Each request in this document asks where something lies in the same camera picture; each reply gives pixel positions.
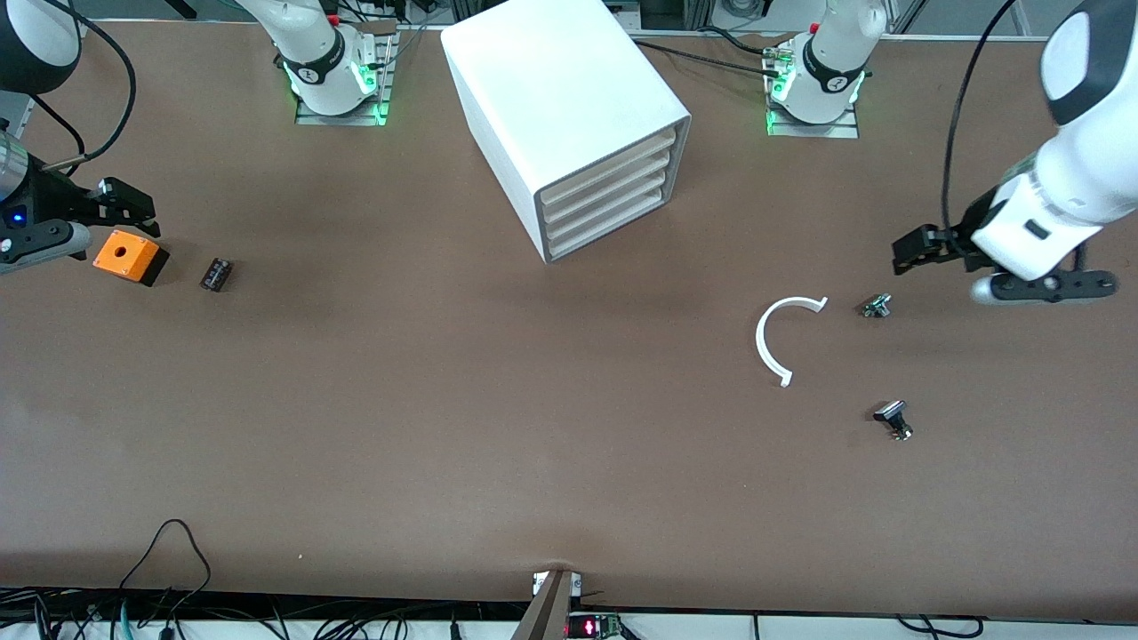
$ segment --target metal post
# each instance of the metal post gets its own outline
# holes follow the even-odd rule
[[[551,571],[510,640],[564,640],[572,574]]]

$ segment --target louvered vent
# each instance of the louvered vent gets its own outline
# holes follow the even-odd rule
[[[550,257],[556,260],[663,203],[676,129],[668,128],[541,192]]]

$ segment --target white box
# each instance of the white box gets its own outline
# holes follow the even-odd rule
[[[444,28],[443,50],[545,262],[671,197],[691,114],[601,0],[509,0]]]

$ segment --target white c-shaped object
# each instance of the white c-shaped object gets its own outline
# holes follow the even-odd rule
[[[808,297],[783,298],[772,304],[770,307],[767,309],[766,313],[762,314],[762,318],[759,318],[759,326],[754,328],[754,344],[756,346],[759,347],[759,358],[762,359],[762,363],[766,364],[768,369],[774,371],[775,375],[782,378],[782,381],[780,383],[782,386],[785,387],[790,385],[790,378],[791,376],[794,375],[794,372],[780,364],[778,361],[775,360],[775,356],[770,355],[770,350],[767,348],[767,337],[766,337],[767,318],[770,318],[772,312],[782,309],[784,306],[801,306],[803,309],[809,309],[810,311],[817,313],[822,311],[823,306],[826,306],[827,300],[828,298],[825,297],[822,300],[810,300]]]

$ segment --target orange and black block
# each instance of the orange and black block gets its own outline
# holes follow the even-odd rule
[[[124,280],[151,287],[167,260],[170,254],[157,244],[116,229],[92,264]]]

